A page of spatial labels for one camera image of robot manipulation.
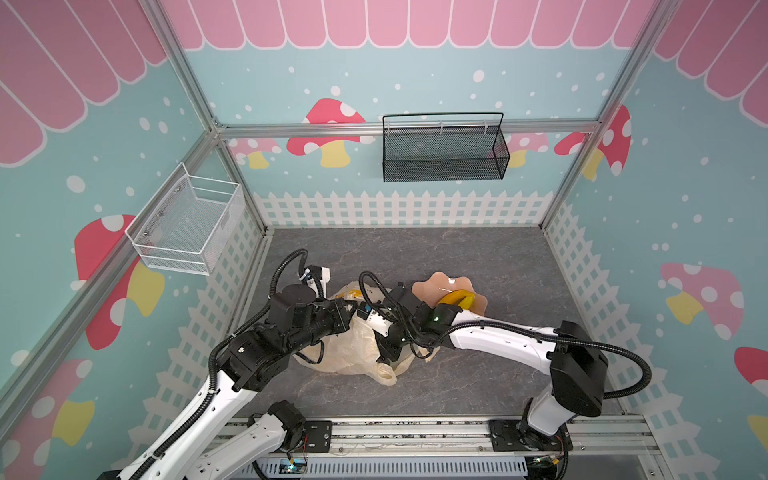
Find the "banana print plastic bag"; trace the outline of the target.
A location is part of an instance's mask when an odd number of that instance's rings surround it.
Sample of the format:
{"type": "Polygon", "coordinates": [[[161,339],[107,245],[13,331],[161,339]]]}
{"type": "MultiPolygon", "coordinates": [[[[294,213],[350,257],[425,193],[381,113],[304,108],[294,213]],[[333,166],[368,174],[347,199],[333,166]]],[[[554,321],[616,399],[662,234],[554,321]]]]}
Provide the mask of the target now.
{"type": "Polygon", "coordinates": [[[349,329],[341,334],[329,335],[322,339],[324,344],[323,359],[318,364],[310,364],[300,357],[293,356],[298,363],[321,373],[338,375],[365,375],[381,385],[392,386],[398,376],[404,374],[417,357],[406,346],[394,361],[380,361],[381,352],[376,341],[377,330],[355,313],[349,329]]]}

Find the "large yellow banana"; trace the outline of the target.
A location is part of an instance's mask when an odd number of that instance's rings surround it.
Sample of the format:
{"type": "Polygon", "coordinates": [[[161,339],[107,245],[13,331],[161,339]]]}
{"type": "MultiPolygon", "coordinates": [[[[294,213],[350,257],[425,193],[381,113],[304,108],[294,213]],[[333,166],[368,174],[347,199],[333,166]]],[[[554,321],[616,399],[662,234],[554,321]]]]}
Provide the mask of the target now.
{"type": "Polygon", "coordinates": [[[458,306],[463,310],[470,310],[476,300],[476,294],[472,291],[460,289],[447,293],[439,300],[439,304],[458,306]]]}

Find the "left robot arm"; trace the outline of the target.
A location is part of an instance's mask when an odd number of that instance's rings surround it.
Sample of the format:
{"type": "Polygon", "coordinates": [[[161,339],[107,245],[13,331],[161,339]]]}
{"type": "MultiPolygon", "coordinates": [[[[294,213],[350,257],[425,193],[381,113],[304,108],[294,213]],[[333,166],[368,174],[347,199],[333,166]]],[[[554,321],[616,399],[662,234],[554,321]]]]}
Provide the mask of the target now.
{"type": "Polygon", "coordinates": [[[268,303],[211,351],[208,380],[147,450],[104,479],[226,479],[246,464],[299,443],[304,416],[287,401],[273,404],[245,432],[209,446],[223,427],[303,349],[349,330],[355,306],[329,299],[329,271],[306,266],[298,249],[277,267],[268,303]]]}

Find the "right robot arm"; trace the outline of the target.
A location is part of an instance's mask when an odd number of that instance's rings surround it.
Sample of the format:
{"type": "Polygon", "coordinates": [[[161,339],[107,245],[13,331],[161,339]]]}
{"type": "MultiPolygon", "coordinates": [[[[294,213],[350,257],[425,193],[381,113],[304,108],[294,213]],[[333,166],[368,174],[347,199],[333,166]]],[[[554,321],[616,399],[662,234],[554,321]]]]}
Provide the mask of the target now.
{"type": "Polygon", "coordinates": [[[420,359],[430,358],[440,348],[471,350],[548,375],[548,384],[527,400],[514,427],[518,443],[528,450],[543,451],[553,444],[565,449],[569,421],[577,416],[598,417],[604,401],[639,393],[652,380],[652,369],[640,355],[596,342],[574,322],[564,321],[557,328],[533,327],[489,319],[458,305],[431,307],[404,286],[386,289],[370,271],[360,273],[358,284],[373,313],[389,322],[388,339],[420,359]],[[607,390],[610,355],[637,365],[640,378],[628,387],[607,390]]]}

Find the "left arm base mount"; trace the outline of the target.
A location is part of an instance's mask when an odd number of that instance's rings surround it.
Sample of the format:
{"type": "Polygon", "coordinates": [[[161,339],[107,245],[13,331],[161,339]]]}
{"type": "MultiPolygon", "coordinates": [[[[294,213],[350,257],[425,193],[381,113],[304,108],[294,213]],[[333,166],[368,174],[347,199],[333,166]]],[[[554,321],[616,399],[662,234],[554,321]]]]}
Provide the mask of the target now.
{"type": "Polygon", "coordinates": [[[333,423],[327,420],[305,421],[286,436],[288,452],[329,453],[333,423]]]}

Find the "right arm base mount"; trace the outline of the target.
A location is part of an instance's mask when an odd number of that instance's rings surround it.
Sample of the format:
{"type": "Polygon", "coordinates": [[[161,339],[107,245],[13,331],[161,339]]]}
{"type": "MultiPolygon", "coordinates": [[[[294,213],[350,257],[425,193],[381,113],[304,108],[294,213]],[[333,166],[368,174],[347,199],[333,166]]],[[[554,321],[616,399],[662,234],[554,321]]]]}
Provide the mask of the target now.
{"type": "Polygon", "coordinates": [[[562,452],[573,447],[565,425],[557,433],[546,436],[535,429],[524,428],[523,420],[492,419],[488,422],[494,452],[562,452]]]}

